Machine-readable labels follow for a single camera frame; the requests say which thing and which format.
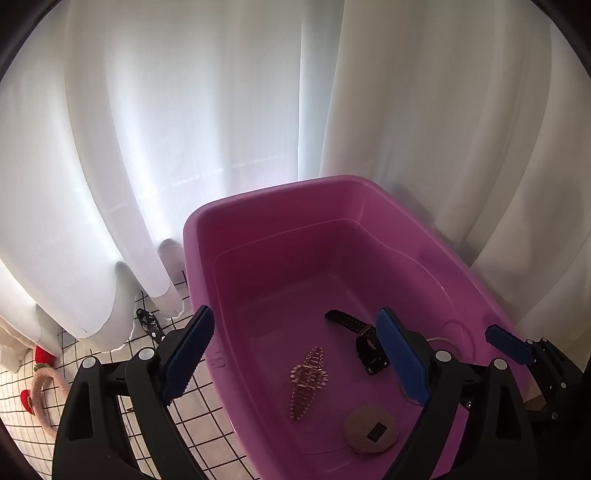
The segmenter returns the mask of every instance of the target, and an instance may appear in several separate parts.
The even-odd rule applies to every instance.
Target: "beige round pad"
[[[345,438],[356,452],[380,453],[394,444],[398,429],[388,410],[364,405],[353,410],[345,420]]]

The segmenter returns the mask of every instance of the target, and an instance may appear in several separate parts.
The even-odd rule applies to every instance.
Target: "red strawberry decoration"
[[[31,415],[34,415],[33,402],[31,401],[31,391],[30,390],[23,390],[21,392],[21,403],[22,403],[22,406],[25,407],[25,410],[27,410]]]
[[[55,361],[56,361],[56,357],[54,357],[49,352],[46,352],[40,346],[35,348],[35,363],[36,364],[47,364],[50,367],[53,367],[53,364]]]

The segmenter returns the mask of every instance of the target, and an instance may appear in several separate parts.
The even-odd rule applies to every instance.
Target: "black patterned strap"
[[[336,322],[353,333],[361,333],[361,331],[367,327],[367,323],[362,322],[355,317],[352,317],[348,313],[341,312],[340,310],[331,310],[324,314],[327,320]]]

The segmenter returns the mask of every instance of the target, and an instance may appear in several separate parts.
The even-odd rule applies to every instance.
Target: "white curtain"
[[[117,347],[139,286],[179,313],[192,211],[349,173],[582,364],[590,107],[530,0],[64,0],[0,83],[0,316]]]

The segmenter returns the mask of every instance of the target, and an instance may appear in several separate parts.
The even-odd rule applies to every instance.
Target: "silver screw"
[[[142,348],[139,351],[138,357],[142,360],[150,360],[154,356],[154,349],[153,348]]]
[[[84,360],[82,360],[82,366],[84,368],[93,367],[95,363],[96,363],[96,358],[93,356],[87,356]]]
[[[505,362],[502,358],[495,358],[493,365],[499,370],[507,370],[507,362]]]
[[[435,353],[435,358],[440,362],[449,362],[452,359],[452,355],[447,350],[438,350]]]

